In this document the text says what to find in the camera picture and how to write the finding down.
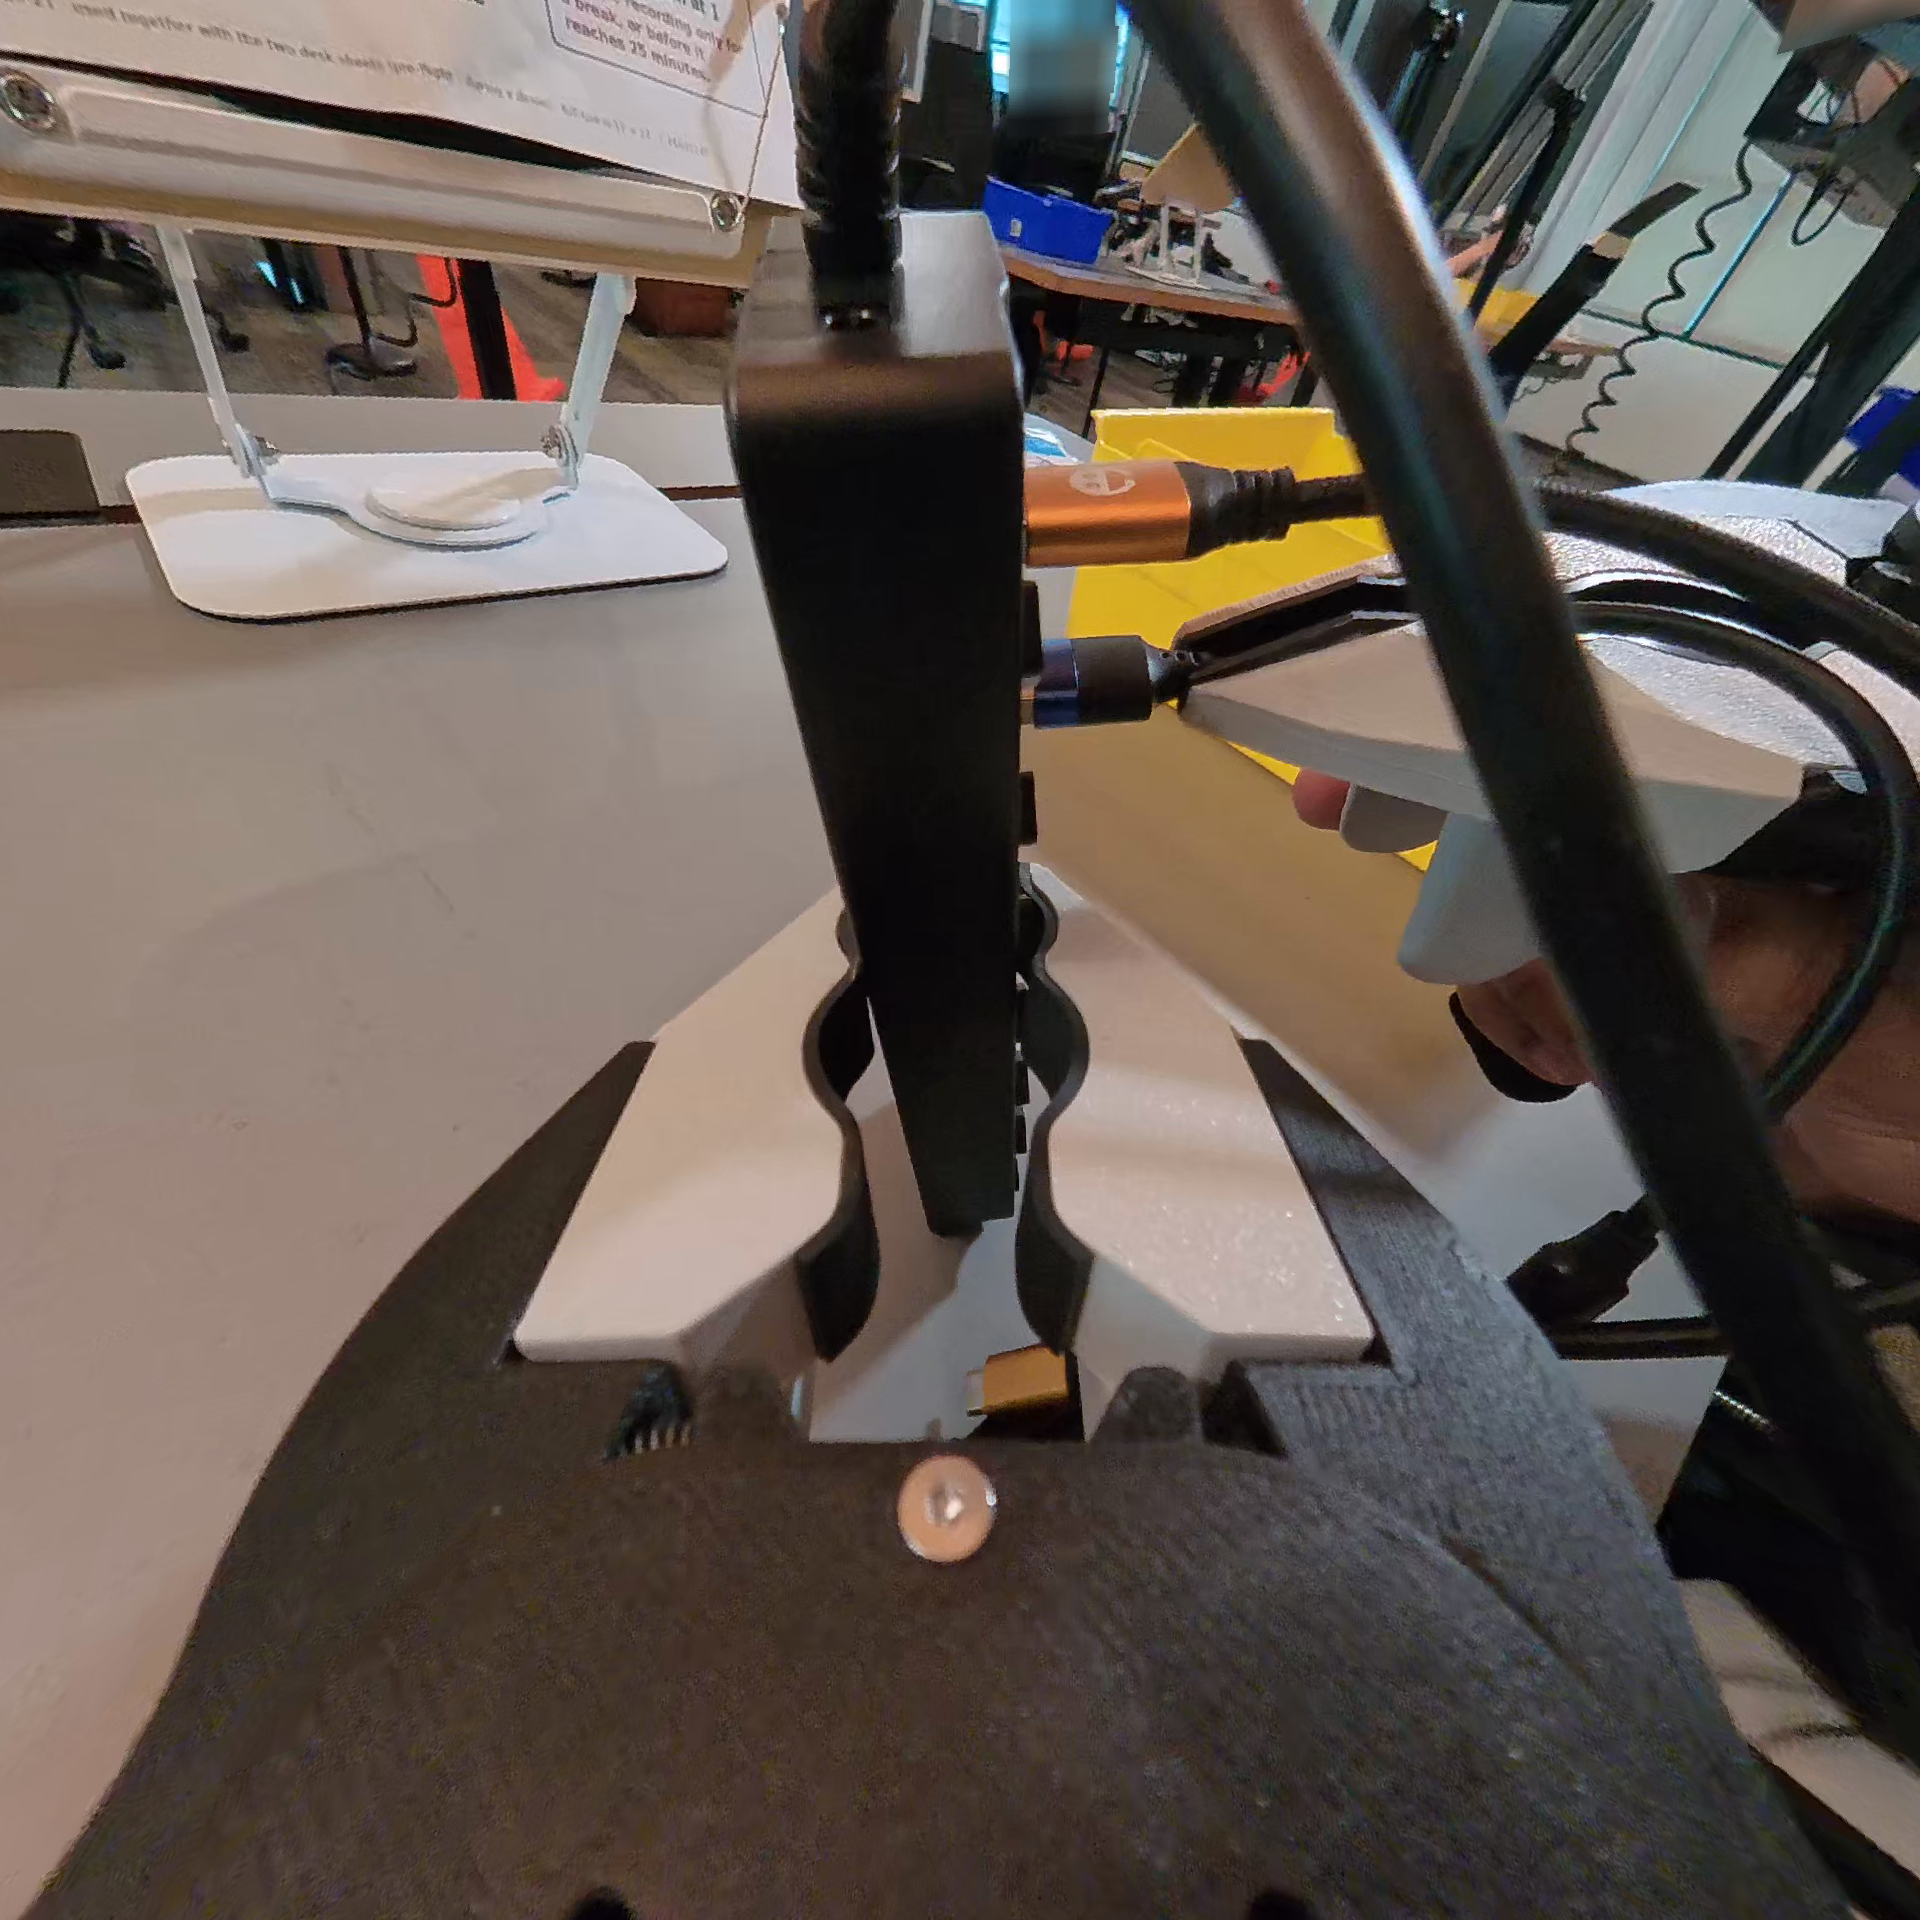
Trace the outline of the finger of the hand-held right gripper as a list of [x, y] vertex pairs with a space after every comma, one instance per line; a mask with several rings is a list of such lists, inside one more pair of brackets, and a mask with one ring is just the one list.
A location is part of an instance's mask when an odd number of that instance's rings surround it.
[[[1918, 692], [1915, 506], [1788, 486], [1685, 483], [1583, 491], [1543, 483], [1547, 556], [1575, 612], [1621, 606], [1741, 621]], [[1167, 697], [1419, 621], [1384, 553], [1181, 625]]]
[[[1745, 671], [1611, 635], [1581, 650], [1670, 874], [1708, 869], [1801, 798], [1805, 756], [1791, 726], [1719, 709], [1721, 684], [1741, 692]], [[1495, 821], [1417, 625], [1191, 684], [1181, 719], [1392, 801]]]

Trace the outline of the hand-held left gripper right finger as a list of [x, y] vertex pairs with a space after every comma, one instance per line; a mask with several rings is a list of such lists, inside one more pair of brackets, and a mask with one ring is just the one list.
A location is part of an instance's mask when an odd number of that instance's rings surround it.
[[1376, 1321], [1251, 1050], [1198, 980], [1057, 878], [1024, 878], [1024, 1062], [1039, 1090], [1017, 1298], [1086, 1425], [1139, 1369], [1367, 1361]]

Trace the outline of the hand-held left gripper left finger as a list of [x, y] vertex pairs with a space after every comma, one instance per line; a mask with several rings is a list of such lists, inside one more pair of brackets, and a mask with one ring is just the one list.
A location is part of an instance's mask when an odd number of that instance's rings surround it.
[[513, 1329], [529, 1363], [763, 1372], [809, 1426], [879, 1278], [851, 1095], [873, 1021], [822, 895], [663, 1026]]

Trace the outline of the black USB hub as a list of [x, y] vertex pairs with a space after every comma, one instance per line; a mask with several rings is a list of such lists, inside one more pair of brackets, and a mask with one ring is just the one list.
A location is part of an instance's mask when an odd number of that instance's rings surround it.
[[921, 1209], [1017, 1203], [1024, 406], [981, 211], [908, 211], [896, 309], [830, 327], [795, 235], [726, 431]]

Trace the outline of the grey desk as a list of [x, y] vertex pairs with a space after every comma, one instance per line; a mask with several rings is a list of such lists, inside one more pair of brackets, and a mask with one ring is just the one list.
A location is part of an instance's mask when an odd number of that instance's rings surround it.
[[[508, 1356], [663, 1025], [830, 886], [705, 586], [5, 612], [5, 1913], [1840, 1915], [1579, 1389], [1302, 1089], [1392, 1364], [1233, 1439], [608, 1458]], [[1236, 1437], [1261, 1434], [1244, 1446]]]

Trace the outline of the black flat desk panel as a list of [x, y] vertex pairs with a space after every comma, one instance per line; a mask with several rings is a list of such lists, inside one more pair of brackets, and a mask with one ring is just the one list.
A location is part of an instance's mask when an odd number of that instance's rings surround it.
[[102, 509], [79, 436], [53, 428], [5, 428], [1, 524], [88, 521]]

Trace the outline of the person's right hand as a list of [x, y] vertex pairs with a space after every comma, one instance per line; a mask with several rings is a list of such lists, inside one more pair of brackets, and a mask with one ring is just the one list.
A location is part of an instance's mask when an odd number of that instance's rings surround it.
[[[1880, 837], [1878, 801], [1816, 778], [1750, 844], [1676, 881], [1719, 1020], [1756, 1069], [1785, 1053], [1851, 957]], [[1555, 1102], [1590, 1084], [1576, 1021], [1543, 957], [1455, 985], [1452, 1007], [1505, 1097]], [[1775, 1125], [1774, 1142], [1812, 1220], [1915, 1249], [1915, 915], [1875, 1005]]]

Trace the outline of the gold USB plug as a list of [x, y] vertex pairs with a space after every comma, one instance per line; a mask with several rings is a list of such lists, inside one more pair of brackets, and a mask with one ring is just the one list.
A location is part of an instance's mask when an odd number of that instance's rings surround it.
[[1071, 1361], [1044, 1343], [990, 1354], [966, 1374], [966, 1415], [973, 1422], [1069, 1405]]

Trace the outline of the black tripod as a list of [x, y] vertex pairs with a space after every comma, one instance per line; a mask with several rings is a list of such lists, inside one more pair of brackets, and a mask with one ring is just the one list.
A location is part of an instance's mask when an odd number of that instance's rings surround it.
[[1556, 281], [1519, 314], [1518, 323], [1488, 351], [1491, 377], [1501, 403], [1513, 403], [1524, 375], [1547, 356], [1564, 325], [1596, 300], [1625, 261], [1631, 243], [1662, 217], [1687, 206], [1695, 191], [1694, 182], [1669, 182], [1615, 215], [1604, 231], [1573, 254]]

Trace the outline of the yellow plastic bin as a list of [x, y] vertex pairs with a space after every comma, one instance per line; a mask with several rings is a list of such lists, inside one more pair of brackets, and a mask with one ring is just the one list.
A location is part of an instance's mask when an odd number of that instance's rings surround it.
[[[1323, 406], [1104, 412], [1094, 419], [1094, 460], [1289, 469], [1302, 481], [1349, 476], [1360, 467], [1336, 415]], [[1390, 542], [1377, 518], [1332, 518], [1307, 524], [1279, 542], [1229, 547], [1199, 559], [1051, 570], [1043, 586], [1051, 590], [1068, 583], [1069, 591], [1062, 615], [1047, 615], [1047, 631], [1069, 637], [1139, 635], [1165, 650], [1196, 618], [1307, 586], [1387, 553]]]

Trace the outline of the wooden edged table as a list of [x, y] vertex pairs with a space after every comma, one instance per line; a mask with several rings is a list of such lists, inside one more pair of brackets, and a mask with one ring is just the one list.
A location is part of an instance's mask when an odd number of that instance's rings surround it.
[[1236, 404], [1240, 382], [1304, 348], [1293, 306], [1269, 293], [1209, 281], [1158, 281], [1104, 262], [1069, 262], [999, 245], [1024, 403], [1044, 377], [1049, 346], [1158, 351], [1177, 362], [1175, 409]]

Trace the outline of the small wooden stand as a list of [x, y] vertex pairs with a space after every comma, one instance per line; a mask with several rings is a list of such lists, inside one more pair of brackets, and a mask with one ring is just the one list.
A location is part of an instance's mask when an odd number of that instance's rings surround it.
[[1141, 271], [1196, 290], [1209, 271], [1212, 234], [1236, 199], [1228, 167], [1198, 124], [1144, 173], [1139, 199], [1147, 215]]

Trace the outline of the blue plastic bin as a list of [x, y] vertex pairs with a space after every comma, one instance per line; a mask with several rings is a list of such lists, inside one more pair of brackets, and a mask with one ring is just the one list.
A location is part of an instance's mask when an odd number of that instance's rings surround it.
[[995, 238], [1030, 257], [1089, 267], [1100, 261], [1113, 228], [1113, 209], [1005, 182], [983, 182], [981, 209]]

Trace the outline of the printed instruction sheet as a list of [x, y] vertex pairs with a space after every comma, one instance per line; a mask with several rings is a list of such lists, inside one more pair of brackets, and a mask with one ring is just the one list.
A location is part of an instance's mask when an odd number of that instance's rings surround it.
[[5, 47], [429, 117], [797, 209], [777, 3], [5, 3]]

